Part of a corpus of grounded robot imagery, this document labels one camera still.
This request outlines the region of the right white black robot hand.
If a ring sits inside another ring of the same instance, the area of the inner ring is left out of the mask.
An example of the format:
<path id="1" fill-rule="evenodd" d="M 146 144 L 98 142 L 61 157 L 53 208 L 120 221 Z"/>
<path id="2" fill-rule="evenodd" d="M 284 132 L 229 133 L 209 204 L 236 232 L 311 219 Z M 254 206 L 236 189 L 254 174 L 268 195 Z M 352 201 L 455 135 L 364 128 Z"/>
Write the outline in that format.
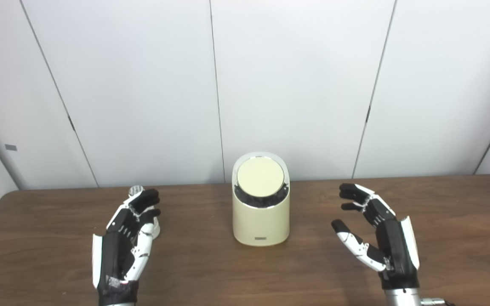
<path id="1" fill-rule="evenodd" d="M 375 229 L 377 246 L 364 242 L 340 219 L 332 228 L 340 241 L 364 265 L 379 274 L 383 290 L 415 290 L 420 287 L 420 260 L 410 217 L 396 213 L 373 190 L 359 184 L 342 183 L 339 196 L 349 200 L 344 211 L 358 211 Z"/>

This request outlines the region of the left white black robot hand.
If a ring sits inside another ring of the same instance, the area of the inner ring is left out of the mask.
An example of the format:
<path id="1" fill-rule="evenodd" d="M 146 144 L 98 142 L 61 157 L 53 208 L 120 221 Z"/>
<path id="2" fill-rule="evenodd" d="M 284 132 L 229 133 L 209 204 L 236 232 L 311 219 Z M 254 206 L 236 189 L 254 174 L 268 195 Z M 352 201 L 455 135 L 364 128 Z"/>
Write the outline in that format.
<path id="1" fill-rule="evenodd" d="M 104 235 L 93 235 L 92 279 L 99 306 L 134 306 L 140 276 L 160 235 L 158 190 L 136 185 L 116 209 Z"/>

